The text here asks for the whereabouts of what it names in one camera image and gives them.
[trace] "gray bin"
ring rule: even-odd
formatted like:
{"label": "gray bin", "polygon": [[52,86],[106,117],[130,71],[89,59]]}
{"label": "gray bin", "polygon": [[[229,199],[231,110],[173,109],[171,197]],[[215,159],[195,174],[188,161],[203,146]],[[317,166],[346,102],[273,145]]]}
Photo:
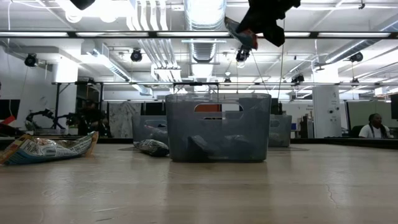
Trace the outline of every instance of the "gray bin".
{"label": "gray bin", "polygon": [[292,131],[291,115],[271,115],[269,125],[269,147],[289,147]]}
{"label": "gray bin", "polygon": [[134,141],[154,139],[169,145],[166,115],[133,115],[132,137],[134,138]]}
{"label": "gray bin", "polygon": [[[191,93],[168,95],[165,100],[170,158],[174,161],[266,159],[270,95]],[[234,104],[243,110],[195,112],[200,104]]]}

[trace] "air duct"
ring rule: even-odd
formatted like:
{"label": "air duct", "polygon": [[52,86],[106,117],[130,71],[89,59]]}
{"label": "air duct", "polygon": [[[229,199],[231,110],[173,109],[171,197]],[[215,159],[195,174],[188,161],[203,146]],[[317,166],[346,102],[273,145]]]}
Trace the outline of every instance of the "air duct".
{"label": "air duct", "polygon": [[[185,22],[188,30],[218,30],[222,28],[226,8],[226,0],[184,0]],[[191,43],[190,53],[193,62],[209,63],[216,53],[216,44]],[[208,77],[213,70],[212,65],[192,65],[195,76]]]}
{"label": "air duct", "polygon": [[[376,26],[372,31],[375,32],[397,32],[398,31],[398,14],[392,16],[390,19],[384,21],[383,23]],[[379,42],[380,40],[353,40],[350,43],[340,47],[338,50],[328,54],[324,58],[320,58],[320,62],[325,62],[327,64],[336,63],[340,60],[346,59],[361,50],[366,49]],[[293,71],[302,71],[308,67],[311,67],[311,62],[303,62],[297,68],[292,69]]]}

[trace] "ceiling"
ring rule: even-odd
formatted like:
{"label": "ceiling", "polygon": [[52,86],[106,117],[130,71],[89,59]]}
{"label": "ceiling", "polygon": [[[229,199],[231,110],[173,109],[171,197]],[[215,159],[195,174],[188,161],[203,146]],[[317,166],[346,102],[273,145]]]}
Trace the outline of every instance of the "ceiling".
{"label": "ceiling", "polygon": [[[55,1],[24,0],[14,2],[0,0],[0,29],[8,30],[8,20],[11,30],[128,30],[126,18],[119,17],[112,23],[103,22],[98,17],[83,17],[78,23],[69,23],[65,19],[65,11],[58,7]],[[288,11],[285,21],[278,21],[278,25],[285,26],[287,31],[370,31],[380,23],[392,16],[398,18],[398,1],[396,0],[372,0],[364,1],[366,7],[347,9],[359,6],[360,1],[355,0],[302,0],[302,6]],[[123,7],[127,1],[112,1],[115,5]],[[168,0],[167,26],[171,30],[185,30],[184,12],[182,0]],[[248,9],[247,1],[227,0],[226,16],[240,21]],[[154,81],[150,76],[152,62],[145,52],[141,62],[132,62],[130,54],[133,48],[140,47],[137,39],[96,39],[96,44],[106,44],[110,49],[110,57],[117,61],[137,81]],[[103,65],[93,63],[87,59],[87,55],[80,52],[82,40],[70,39],[11,39],[10,47],[52,46],[58,47],[77,58],[84,69],[80,69],[81,76],[91,76],[96,80],[114,80],[113,74]],[[286,40],[283,47],[275,47],[264,39],[259,40],[259,49],[251,54],[243,68],[238,68],[234,61],[236,49],[240,43],[234,39],[227,39],[225,43],[218,44],[212,76],[215,80],[223,80],[225,72],[231,72],[233,81],[254,82],[259,81],[259,74],[269,82],[279,82],[285,78],[288,82],[295,75],[289,73],[291,69],[314,55],[329,54],[336,49],[350,43],[350,40],[322,39],[317,40]],[[338,62],[340,81],[350,81],[352,77],[375,71],[383,66],[398,61],[398,51],[392,51],[382,57],[368,60],[398,46],[398,40],[382,40],[361,52],[364,60],[359,64],[351,62]],[[188,44],[181,39],[172,39],[172,47],[181,67],[183,78],[192,75]],[[312,70],[302,71],[306,80],[311,79]],[[392,67],[388,72],[373,75],[364,82],[378,82],[388,78],[398,77],[398,66]]]}

